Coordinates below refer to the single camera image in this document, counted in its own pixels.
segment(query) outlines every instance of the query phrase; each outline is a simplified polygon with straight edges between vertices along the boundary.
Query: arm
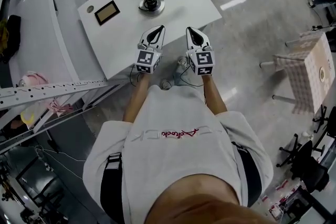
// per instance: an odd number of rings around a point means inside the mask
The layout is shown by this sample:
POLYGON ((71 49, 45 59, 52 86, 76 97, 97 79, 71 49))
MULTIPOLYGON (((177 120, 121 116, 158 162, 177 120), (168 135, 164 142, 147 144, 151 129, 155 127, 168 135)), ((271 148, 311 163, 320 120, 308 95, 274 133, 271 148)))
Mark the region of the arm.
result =
POLYGON ((224 104, 221 95, 215 85, 215 82, 211 75, 202 76, 204 84, 204 95, 206 99, 206 105, 214 115, 226 112, 226 105, 224 104))
POLYGON ((150 75, 143 73, 141 74, 141 79, 138 85, 136 85, 135 90, 132 93, 131 100, 129 101, 122 121, 133 123, 135 121, 138 112, 140 111, 143 102, 146 100, 148 93, 148 86, 150 82, 150 75))

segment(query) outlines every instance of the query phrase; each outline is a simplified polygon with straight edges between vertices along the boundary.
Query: white table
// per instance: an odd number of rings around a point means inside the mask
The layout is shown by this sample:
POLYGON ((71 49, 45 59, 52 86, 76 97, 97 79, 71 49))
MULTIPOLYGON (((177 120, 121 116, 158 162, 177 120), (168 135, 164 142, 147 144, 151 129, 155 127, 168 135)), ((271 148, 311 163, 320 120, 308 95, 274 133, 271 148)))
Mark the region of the white table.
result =
POLYGON ((138 9, 140 0, 114 0, 120 13, 100 26, 94 13, 111 1, 88 0, 78 9, 107 79, 134 63, 137 44, 148 29, 164 25, 166 45, 184 36, 188 26, 201 28, 222 17, 211 0, 165 0, 164 11, 157 17, 142 14, 138 9), (88 13, 91 5, 94 10, 88 13))

